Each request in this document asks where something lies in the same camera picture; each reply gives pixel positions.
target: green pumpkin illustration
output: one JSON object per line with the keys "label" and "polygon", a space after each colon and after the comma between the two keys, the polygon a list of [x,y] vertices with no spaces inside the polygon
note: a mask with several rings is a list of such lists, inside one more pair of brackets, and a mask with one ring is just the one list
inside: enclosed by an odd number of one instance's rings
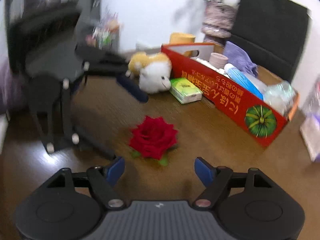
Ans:
{"label": "green pumpkin illustration", "polygon": [[263,105],[256,105],[247,109],[244,118],[249,131],[256,137],[267,137],[277,127],[277,120],[272,110]]}

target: blue bottle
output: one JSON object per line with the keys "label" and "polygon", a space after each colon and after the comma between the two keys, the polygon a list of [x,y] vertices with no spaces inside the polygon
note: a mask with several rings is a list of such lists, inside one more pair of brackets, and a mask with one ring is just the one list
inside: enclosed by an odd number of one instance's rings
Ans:
{"label": "blue bottle", "polygon": [[260,91],[254,86],[254,84],[251,83],[251,81],[245,75],[241,73],[239,69],[228,63],[224,66],[224,70],[234,82],[250,91],[256,97],[263,100],[263,95],[260,93]]}

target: wooden table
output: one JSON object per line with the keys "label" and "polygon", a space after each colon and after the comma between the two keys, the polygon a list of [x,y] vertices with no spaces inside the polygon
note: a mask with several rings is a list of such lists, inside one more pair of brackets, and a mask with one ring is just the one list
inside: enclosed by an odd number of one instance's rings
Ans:
{"label": "wooden table", "polygon": [[[299,111],[267,149],[205,98],[181,105],[165,92],[140,104],[114,79],[89,78],[87,87],[73,99],[72,114],[76,123],[124,156],[126,170],[115,190],[125,199],[194,200],[204,190],[193,170],[198,156],[237,172],[258,167],[304,208],[306,221],[299,239],[319,239],[320,163],[310,161],[299,133],[304,119]],[[169,153],[168,167],[130,156],[129,128],[141,123],[145,115],[163,116],[179,131],[179,145]],[[14,117],[0,155],[0,231],[4,239],[18,239],[11,224],[16,205],[57,170],[70,167],[80,172],[108,163],[96,152],[75,149],[48,155],[28,112]]]}

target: red cardboard box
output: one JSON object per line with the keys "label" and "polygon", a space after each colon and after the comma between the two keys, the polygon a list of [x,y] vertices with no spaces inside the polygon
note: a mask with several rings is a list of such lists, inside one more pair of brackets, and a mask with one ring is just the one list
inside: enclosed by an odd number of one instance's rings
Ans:
{"label": "red cardboard box", "polygon": [[[264,147],[271,144],[297,110],[298,93],[294,98],[291,111],[283,117],[231,79],[184,56],[190,55],[192,51],[193,54],[196,52],[199,58],[209,61],[212,52],[223,52],[223,48],[219,45],[214,43],[162,45],[161,51],[172,62],[174,78],[185,77],[191,81],[201,89],[206,98],[215,104],[217,109],[229,116]],[[266,85],[274,85],[282,81],[261,66],[258,67],[258,72],[258,78]]]}

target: white logo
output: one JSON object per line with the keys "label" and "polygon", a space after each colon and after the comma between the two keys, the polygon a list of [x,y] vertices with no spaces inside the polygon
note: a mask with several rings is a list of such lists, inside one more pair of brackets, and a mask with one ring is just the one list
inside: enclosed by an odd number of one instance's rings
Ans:
{"label": "white logo", "polygon": [[163,203],[159,203],[159,204],[156,204],[155,205],[157,208],[162,208],[163,206],[164,206],[164,204]]}

